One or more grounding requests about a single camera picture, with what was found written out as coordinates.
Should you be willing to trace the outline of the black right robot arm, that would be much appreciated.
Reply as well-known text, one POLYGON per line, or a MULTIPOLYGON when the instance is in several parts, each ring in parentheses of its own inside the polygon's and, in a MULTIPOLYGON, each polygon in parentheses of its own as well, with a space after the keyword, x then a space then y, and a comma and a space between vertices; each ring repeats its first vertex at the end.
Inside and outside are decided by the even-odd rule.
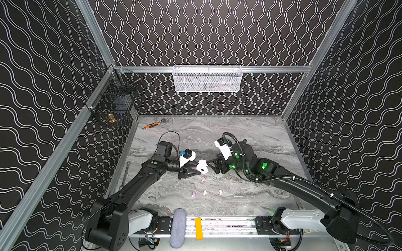
POLYGON ((220 150, 217 157, 207 164, 215 173, 225 174, 234 170, 238 176, 255 184, 279 188, 313 205, 318 211, 302 212, 285 207, 276 209, 268 224, 276 234, 289 234, 292 230, 325 231, 335 239, 354 244, 358 234, 358 214, 343 205, 356 204, 351 195, 320 188, 267 158, 259 158, 246 140, 231 143, 220 138, 214 142, 220 150))

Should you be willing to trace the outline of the pink earbud charging case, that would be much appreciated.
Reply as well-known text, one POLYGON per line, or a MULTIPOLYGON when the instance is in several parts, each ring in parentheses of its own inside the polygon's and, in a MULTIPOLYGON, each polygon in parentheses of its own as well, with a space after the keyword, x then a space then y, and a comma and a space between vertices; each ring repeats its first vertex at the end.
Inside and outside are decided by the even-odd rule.
POLYGON ((208 165, 206 160, 199 160, 196 166, 196 170, 199 171, 201 174, 208 173, 208 165))

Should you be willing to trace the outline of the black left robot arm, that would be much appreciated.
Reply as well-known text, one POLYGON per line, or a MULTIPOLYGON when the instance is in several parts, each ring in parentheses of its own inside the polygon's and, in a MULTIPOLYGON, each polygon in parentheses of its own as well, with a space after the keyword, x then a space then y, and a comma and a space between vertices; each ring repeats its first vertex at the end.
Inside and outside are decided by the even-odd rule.
POLYGON ((137 232, 153 235, 159 229, 158 214, 151 209, 133 210, 135 202, 166 172, 179 179, 200 175, 195 169, 196 153, 179 151, 170 142, 157 144, 152 157, 142 163, 138 174, 119 191, 94 202, 83 239, 108 251, 119 251, 129 236, 137 232))

